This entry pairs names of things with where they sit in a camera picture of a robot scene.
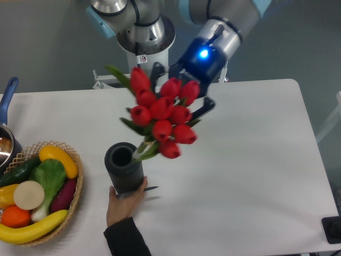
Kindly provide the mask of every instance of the black vase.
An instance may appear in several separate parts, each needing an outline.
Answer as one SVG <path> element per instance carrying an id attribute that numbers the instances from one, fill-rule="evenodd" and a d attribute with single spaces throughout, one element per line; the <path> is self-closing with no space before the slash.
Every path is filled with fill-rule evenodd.
<path id="1" fill-rule="evenodd" d="M 105 168 L 119 194 L 135 191 L 143 182 L 142 162 L 132 162 L 135 150 L 133 144 L 120 142 L 111 146 L 105 154 Z"/>

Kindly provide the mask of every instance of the orange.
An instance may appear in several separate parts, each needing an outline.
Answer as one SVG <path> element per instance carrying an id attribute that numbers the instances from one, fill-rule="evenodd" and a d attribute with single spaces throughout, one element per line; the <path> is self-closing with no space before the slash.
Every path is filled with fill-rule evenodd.
<path id="1" fill-rule="evenodd" d="M 1 224 L 10 228 L 23 228 L 30 224 L 31 214 L 16 205 L 8 207 L 1 216 Z"/>

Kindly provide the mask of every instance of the white table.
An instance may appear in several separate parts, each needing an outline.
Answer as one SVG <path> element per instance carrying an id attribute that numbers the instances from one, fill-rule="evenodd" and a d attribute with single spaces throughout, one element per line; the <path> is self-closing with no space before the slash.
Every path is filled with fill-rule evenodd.
<path id="1" fill-rule="evenodd" d="M 153 255 L 275 255 L 332 251 L 323 217 L 337 215 L 298 84 L 290 79 L 211 85 L 216 109 L 182 156 L 143 162 L 149 185 L 134 216 Z M 85 186 L 73 222 L 54 240 L 1 255 L 110 255 L 103 236 L 111 181 L 106 150 L 141 142 L 118 121 L 124 89 L 19 93 L 9 128 L 24 147 L 64 141 L 81 155 Z"/>

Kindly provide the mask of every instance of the person's hand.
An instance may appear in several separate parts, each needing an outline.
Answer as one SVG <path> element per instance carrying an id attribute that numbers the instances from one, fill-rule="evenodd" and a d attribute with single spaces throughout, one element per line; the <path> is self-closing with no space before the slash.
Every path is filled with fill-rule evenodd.
<path id="1" fill-rule="evenodd" d="M 144 189 L 147 187 L 147 177 L 143 178 L 143 182 L 131 196 L 122 200 L 116 198 L 116 192 L 113 186 L 110 187 L 109 206 L 107 210 L 108 227 L 126 218 L 129 218 L 139 203 L 144 198 Z"/>

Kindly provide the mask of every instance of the yellow banana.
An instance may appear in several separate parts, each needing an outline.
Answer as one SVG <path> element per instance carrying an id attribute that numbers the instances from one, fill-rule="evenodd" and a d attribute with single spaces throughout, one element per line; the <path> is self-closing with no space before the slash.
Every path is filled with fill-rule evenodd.
<path id="1" fill-rule="evenodd" d="M 65 168 L 66 176 L 69 179 L 73 179 L 78 175 L 78 168 L 74 160 L 66 153 L 63 149 L 53 146 L 46 145 L 39 151 L 40 161 L 46 159 L 57 159 L 62 162 Z"/>
<path id="2" fill-rule="evenodd" d="M 33 241 L 60 225 L 67 215 L 67 210 L 57 211 L 24 228 L 9 228 L 0 224 L 0 240 L 10 244 L 23 244 Z"/>

